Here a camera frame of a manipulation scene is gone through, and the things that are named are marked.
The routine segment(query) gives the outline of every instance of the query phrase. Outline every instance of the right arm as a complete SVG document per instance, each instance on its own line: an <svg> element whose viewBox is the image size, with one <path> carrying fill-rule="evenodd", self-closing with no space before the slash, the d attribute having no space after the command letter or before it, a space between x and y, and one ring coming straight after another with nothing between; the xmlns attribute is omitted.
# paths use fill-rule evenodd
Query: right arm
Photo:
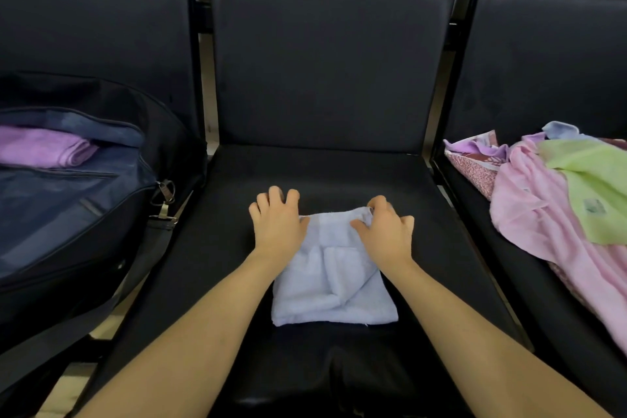
<svg viewBox="0 0 627 418"><path fill-rule="evenodd" d="M416 315L477 418L611 418L584 392L424 272L411 257L413 217L385 197L371 200L368 254Z"/></svg>

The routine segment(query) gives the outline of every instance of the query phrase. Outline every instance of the shoulder strap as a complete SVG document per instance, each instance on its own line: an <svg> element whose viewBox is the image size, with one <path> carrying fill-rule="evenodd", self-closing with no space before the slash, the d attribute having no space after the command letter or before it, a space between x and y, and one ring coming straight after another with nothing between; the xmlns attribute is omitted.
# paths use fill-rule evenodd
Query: shoulder strap
<svg viewBox="0 0 627 418"><path fill-rule="evenodd" d="M28 338L0 355L0 394L88 335L109 316L118 302L135 289L165 255L172 239L174 226L183 213L189 197L174 217L161 214L148 219L137 256L111 299L90 311L60 322Z"/></svg>

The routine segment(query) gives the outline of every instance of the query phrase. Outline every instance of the left arm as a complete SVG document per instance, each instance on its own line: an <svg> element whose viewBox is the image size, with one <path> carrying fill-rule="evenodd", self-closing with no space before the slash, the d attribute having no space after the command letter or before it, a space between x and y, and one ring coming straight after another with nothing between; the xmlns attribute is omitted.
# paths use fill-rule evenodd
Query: left arm
<svg viewBox="0 0 627 418"><path fill-rule="evenodd" d="M298 192L278 187L250 206L255 249L107 383L77 418L205 418L272 281L307 233Z"/></svg>

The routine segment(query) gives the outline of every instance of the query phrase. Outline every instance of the hand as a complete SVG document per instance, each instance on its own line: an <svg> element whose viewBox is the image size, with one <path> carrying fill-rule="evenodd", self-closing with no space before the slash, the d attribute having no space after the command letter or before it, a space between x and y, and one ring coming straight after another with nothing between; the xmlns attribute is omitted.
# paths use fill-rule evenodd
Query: hand
<svg viewBox="0 0 627 418"><path fill-rule="evenodd" d="M268 193L257 195L257 201L248 207L255 227L255 251L265 261L276 263L277 274L300 248L309 224L309 217L298 217L298 190L291 189L285 203L284 198L280 188L271 186Z"/></svg>
<svg viewBox="0 0 627 418"><path fill-rule="evenodd" d="M361 220L353 220L350 226L359 233L372 261L388 276L396 266L414 262L411 258L414 217L400 218L383 195L374 197L368 207L374 208L370 228Z"/></svg>

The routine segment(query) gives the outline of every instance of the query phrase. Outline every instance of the clothing label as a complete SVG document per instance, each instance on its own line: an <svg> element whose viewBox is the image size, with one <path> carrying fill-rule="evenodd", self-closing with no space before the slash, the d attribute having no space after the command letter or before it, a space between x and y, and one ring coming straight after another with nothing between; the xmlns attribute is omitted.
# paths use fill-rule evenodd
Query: clothing label
<svg viewBox="0 0 627 418"><path fill-rule="evenodd" d="M605 207L599 199L584 199L584 208L586 212L592 215L605 215Z"/></svg>

